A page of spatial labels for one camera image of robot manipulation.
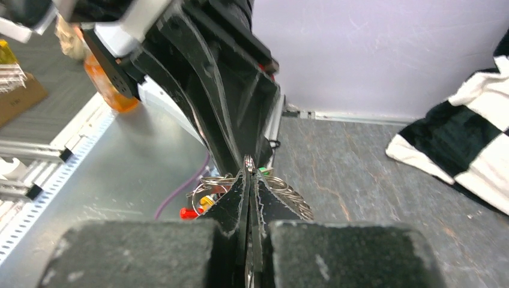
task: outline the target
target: black and white towel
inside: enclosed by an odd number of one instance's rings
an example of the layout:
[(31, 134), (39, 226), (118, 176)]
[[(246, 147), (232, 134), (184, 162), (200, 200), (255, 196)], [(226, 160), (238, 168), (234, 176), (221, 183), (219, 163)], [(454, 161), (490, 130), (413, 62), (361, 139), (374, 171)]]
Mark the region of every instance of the black and white towel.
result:
[(494, 52), (496, 68), (474, 73), (398, 133), (386, 153), (509, 215), (508, 56), (509, 31)]

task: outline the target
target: white wall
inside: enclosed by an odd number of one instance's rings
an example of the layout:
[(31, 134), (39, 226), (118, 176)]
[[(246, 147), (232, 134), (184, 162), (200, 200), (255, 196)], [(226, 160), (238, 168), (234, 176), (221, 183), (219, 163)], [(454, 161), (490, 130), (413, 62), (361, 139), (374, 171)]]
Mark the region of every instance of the white wall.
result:
[(303, 110), (420, 117), (509, 28), (509, 0), (255, 0), (254, 33)]

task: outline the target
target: gray carpet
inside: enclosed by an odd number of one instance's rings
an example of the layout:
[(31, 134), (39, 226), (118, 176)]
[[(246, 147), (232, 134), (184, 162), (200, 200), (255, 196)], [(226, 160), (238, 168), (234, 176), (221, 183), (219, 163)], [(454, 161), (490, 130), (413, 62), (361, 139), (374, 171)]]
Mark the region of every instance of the gray carpet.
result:
[(433, 247), (448, 287), (509, 287), (509, 220), (384, 149), (397, 126), (283, 118), (275, 173), (321, 221), (402, 221)]
[(49, 143), (90, 100), (95, 88), (83, 64), (62, 54), (52, 25), (29, 43), (9, 40), (23, 70), (46, 88), (48, 97), (0, 128), (0, 139)]

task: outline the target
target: orange bottle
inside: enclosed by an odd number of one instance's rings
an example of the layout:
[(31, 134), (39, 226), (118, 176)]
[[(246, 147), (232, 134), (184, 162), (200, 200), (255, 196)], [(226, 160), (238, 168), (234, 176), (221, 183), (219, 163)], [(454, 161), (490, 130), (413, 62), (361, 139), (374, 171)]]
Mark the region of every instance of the orange bottle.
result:
[(92, 53), (86, 57), (84, 66), (95, 88), (112, 109), (118, 112), (128, 112), (138, 105), (138, 99), (127, 98), (116, 90)]

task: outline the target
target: metal sheet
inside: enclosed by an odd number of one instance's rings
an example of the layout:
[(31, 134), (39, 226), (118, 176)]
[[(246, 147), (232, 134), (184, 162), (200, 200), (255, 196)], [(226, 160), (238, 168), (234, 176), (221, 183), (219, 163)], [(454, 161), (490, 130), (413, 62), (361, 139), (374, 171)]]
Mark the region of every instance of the metal sheet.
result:
[[(151, 220), (204, 158), (201, 143), (171, 117), (143, 106), (119, 115), (4, 262), (0, 287), (35, 287), (59, 237), (79, 222)], [(184, 205), (182, 193), (160, 219), (178, 218)]]

